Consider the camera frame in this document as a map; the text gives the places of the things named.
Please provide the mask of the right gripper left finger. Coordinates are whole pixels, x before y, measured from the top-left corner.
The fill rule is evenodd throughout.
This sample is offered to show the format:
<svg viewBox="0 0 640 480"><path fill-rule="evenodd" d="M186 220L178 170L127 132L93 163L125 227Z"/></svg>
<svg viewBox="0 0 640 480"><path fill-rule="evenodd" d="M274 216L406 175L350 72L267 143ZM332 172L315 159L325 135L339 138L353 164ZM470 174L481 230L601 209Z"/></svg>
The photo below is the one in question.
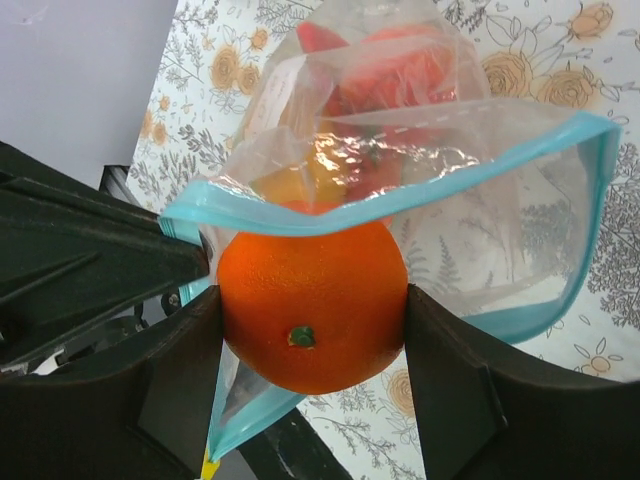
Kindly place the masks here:
<svg viewBox="0 0 640 480"><path fill-rule="evenodd" d="M49 375L1 383L4 479L196 479L222 347L220 295Z"/></svg>

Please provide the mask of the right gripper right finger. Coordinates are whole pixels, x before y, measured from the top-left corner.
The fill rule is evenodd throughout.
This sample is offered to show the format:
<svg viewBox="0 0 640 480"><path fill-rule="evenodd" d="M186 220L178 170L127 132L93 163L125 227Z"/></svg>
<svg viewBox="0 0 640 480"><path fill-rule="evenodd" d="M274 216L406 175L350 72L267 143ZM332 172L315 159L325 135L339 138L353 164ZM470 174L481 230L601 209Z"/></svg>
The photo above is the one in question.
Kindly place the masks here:
<svg viewBox="0 0 640 480"><path fill-rule="evenodd" d="M540 360L415 285L405 352L428 478L638 478L638 382Z"/></svg>

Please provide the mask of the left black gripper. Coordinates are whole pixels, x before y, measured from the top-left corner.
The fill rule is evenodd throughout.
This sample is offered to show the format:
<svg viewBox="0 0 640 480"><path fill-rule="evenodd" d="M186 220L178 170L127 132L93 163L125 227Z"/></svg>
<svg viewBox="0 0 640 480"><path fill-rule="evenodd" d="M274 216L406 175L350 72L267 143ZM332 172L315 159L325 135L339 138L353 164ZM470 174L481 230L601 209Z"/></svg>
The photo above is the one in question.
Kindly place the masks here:
<svg viewBox="0 0 640 480"><path fill-rule="evenodd" d="M1 321L44 325L145 299L203 277L201 247L162 234L155 215L1 146ZM49 375L156 325L210 286L199 279L128 308L1 379Z"/></svg>

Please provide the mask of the orange tangerine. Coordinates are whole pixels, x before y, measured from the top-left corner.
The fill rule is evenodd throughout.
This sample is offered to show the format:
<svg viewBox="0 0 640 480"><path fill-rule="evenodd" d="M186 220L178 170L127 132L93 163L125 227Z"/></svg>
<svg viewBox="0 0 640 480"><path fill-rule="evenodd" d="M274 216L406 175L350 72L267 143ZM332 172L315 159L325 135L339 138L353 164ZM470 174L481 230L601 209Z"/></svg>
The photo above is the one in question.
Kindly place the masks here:
<svg viewBox="0 0 640 480"><path fill-rule="evenodd" d="M238 233L217 281L227 345L284 389L349 388L403 348L408 273L382 220L313 237Z"/></svg>

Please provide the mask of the yellow mango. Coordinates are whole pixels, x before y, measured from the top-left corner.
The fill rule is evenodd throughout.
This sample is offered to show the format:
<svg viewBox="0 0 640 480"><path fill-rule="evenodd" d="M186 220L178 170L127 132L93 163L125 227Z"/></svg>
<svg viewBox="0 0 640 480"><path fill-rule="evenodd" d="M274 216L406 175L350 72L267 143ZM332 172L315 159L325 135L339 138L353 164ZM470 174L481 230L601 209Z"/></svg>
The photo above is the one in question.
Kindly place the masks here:
<svg viewBox="0 0 640 480"><path fill-rule="evenodd" d="M333 133L315 135L300 165L291 165L253 180L251 188L275 204L341 204L347 189L347 154Z"/></svg>

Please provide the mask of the clear zip top bag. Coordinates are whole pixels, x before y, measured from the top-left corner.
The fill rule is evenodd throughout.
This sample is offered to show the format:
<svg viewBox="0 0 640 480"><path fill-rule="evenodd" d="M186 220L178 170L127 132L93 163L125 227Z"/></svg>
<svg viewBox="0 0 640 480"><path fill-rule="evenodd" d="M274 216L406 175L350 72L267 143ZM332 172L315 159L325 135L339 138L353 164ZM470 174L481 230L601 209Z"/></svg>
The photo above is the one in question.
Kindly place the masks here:
<svg viewBox="0 0 640 480"><path fill-rule="evenodd" d="M532 30L480 61L424 1L327 1L273 52L225 165L162 212L212 267L240 234L378 222L409 280L509 343L587 276L621 130L557 98Z"/></svg>

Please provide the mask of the watermelon slice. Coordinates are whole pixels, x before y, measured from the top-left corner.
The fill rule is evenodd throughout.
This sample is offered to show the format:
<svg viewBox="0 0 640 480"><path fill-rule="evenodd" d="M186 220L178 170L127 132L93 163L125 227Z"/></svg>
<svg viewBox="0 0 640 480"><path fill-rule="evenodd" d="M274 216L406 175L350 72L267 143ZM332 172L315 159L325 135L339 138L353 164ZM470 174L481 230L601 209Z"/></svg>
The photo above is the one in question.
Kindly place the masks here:
<svg viewBox="0 0 640 480"><path fill-rule="evenodd" d="M453 71L453 49L438 41L432 46L375 60L354 68L332 91L323 110L329 120L321 128L330 129L341 139L366 137L362 126L340 124L337 117L402 107L449 102L456 99L448 80ZM400 185L405 156L393 147L414 143L431 135L428 129L395 133L382 129L384 148L372 145L355 157L347 156L347 189L342 203L366 198L378 190Z"/></svg>

